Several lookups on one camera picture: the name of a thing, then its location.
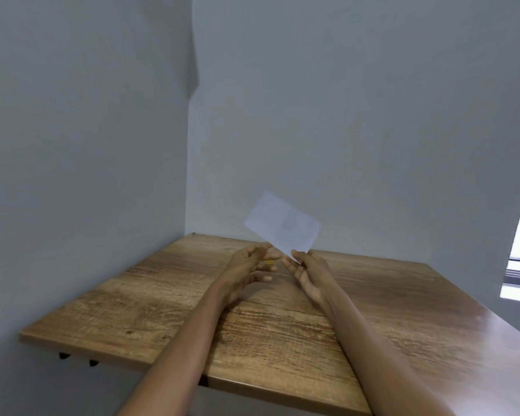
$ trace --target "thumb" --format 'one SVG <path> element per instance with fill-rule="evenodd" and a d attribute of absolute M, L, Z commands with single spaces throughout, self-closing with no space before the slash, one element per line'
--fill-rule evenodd
<path fill-rule="evenodd" d="M 314 260 L 312 259 L 312 257 L 310 257 L 310 255 L 306 254 L 305 252 L 300 252 L 296 250 L 293 250 L 291 252 L 293 253 L 293 257 L 302 261 L 302 264 L 305 264 L 307 267 L 310 267 L 314 264 Z"/>

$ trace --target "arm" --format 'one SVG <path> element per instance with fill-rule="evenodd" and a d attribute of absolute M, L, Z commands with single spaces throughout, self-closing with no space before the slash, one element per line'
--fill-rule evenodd
<path fill-rule="evenodd" d="M 175 337 L 160 353 L 121 408 L 118 416 L 184 416 L 204 370 L 212 338 L 222 310 L 252 282 L 267 282 L 275 271 L 263 262 L 277 258 L 269 244 L 237 251 L 226 269 L 210 285 Z"/>
<path fill-rule="evenodd" d="M 304 252 L 293 251 L 293 255 L 303 265 L 297 265 L 288 257 L 284 257 L 283 264 L 330 320 L 376 415 L 454 415 L 372 329 L 333 279 L 323 258 Z"/>

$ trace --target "hand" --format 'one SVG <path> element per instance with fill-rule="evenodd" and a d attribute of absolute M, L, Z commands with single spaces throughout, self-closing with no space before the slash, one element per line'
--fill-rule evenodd
<path fill-rule="evenodd" d="M 231 256 L 225 270 L 214 281 L 221 287 L 225 306 L 234 302 L 239 292 L 253 282 L 270 282 L 271 276 L 254 273 L 256 271 L 275 272 L 277 267 L 265 260 L 281 257 L 281 252 L 272 248 L 271 244 L 251 245 L 237 251 Z"/>
<path fill-rule="evenodd" d="M 305 294 L 329 317 L 331 312 L 328 301 L 328 290 L 336 286 L 327 261 L 312 250 L 305 252 L 292 251 L 293 256 L 302 262 L 299 265 L 288 256 L 282 258 L 283 265 L 298 280 Z"/>

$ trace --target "table edge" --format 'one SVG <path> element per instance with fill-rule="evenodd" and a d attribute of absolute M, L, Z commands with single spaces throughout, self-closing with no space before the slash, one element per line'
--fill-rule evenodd
<path fill-rule="evenodd" d="M 42 347 L 56 352 L 69 353 L 86 359 L 91 359 L 101 363 L 121 366 L 128 369 L 145 372 L 151 363 L 137 361 L 135 359 L 123 358 L 121 356 L 113 356 L 111 354 L 97 352 L 96 350 L 84 347 L 74 346 L 58 342 L 52 339 L 42 338 L 26 330 L 18 333 L 19 342 L 31 346 Z M 199 385 L 203 387 L 213 388 L 214 390 L 225 391 L 227 393 L 243 395 L 249 398 L 263 400 L 265 402 L 279 404 L 294 409 L 305 410 L 308 412 L 321 413 L 328 416 L 372 416 L 372 413 L 366 413 L 358 410 L 343 408 L 329 403 L 322 403 L 307 398 L 300 398 L 279 391 L 269 390 L 254 385 L 248 385 L 240 382 L 231 381 L 225 378 L 211 377 L 203 374 Z"/>

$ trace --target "wooden table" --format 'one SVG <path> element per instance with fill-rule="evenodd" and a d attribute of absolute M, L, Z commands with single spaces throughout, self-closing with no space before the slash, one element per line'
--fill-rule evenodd
<path fill-rule="evenodd" d="M 247 244 L 188 235 L 46 315 L 21 340 L 146 369 Z M 520 332 L 427 265 L 320 255 L 375 329 L 458 415 L 520 415 Z M 370 414 L 331 326 L 279 270 L 222 314 L 205 383 L 312 412 Z"/>

